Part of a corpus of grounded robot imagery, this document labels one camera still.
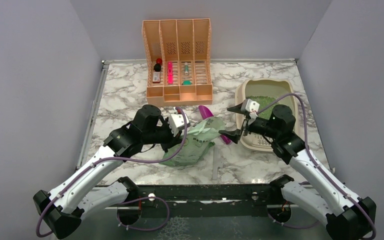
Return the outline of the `green litter bag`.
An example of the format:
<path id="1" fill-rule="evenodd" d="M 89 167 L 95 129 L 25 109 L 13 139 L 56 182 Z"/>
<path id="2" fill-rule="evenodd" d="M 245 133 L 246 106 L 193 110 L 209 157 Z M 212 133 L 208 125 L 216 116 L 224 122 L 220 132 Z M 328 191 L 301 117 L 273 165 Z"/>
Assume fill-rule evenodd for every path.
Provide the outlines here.
<path id="1" fill-rule="evenodd" d="M 212 116 L 201 120 L 188 129 L 186 141 L 178 154 L 161 164 L 170 167 L 195 165 L 215 145 L 213 140 L 224 129 L 225 123 L 220 117 Z"/>

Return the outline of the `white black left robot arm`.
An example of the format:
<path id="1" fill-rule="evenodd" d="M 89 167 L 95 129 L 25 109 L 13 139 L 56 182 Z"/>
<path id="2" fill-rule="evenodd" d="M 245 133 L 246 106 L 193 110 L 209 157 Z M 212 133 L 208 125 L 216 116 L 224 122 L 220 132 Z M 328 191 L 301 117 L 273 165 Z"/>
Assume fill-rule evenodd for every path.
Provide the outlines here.
<path id="1" fill-rule="evenodd" d="M 173 159 L 186 142 L 189 126 L 189 118 L 180 107 L 163 117 L 159 107 L 143 105 L 132 120 L 112 130 L 92 158 L 67 180 L 33 196 L 39 214 L 36 236 L 45 238 L 53 234 L 61 240 L 71 235 L 88 214 L 117 203 L 135 203 L 137 191 L 122 181 L 103 190 L 93 188 L 125 162 L 159 164 Z M 162 159 L 134 158 L 145 145 L 160 145 L 164 152 L 174 146 L 177 149 Z"/>

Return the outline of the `purple litter scoop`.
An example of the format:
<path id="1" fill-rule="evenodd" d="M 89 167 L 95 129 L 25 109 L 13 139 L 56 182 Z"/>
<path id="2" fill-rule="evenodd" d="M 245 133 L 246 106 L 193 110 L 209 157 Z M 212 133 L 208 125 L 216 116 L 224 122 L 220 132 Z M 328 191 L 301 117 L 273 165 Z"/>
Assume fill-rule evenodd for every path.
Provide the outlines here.
<path id="1" fill-rule="evenodd" d="M 213 117 L 213 113 L 210 111 L 209 108 L 207 108 L 206 106 L 204 105 L 199 105 L 198 106 L 198 110 L 199 110 L 199 113 L 202 117 L 203 120 L 207 119 L 207 118 L 210 118 L 210 117 Z M 226 145 L 229 145 L 232 141 L 227 138 L 226 136 L 224 135 L 221 135 L 220 138 L 222 139 L 222 141 L 226 144 Z"/>

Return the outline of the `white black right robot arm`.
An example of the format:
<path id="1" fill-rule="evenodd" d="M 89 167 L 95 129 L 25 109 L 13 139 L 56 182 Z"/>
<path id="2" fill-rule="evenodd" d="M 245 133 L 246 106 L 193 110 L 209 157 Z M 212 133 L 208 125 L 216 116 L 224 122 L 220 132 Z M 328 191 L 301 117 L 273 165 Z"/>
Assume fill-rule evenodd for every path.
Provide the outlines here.
<path id="1" fill-rule="evenodd" d="M 280 204 L 284 200 L 298 205 L 326 229 L 333 240 L 360 240 L 368 233 L 376 236 L 376 204 L 370 197 L 361 198 L 340 182 L 316 159 L 308 144 L 295 132 L 296 118 L 283 104 L 276 105 L 268 119 L 258 116 L 258 104 L 246 100 L 227 108 L 244 116 L 242 126 L 234 131 L 221 130 L 220 134 L 238 143 L 248 133 L 271 139 L 274 154 L 299 172 L 317 191 L 313 193 L 289 176 L 272 181 L 269 199 Z"/>

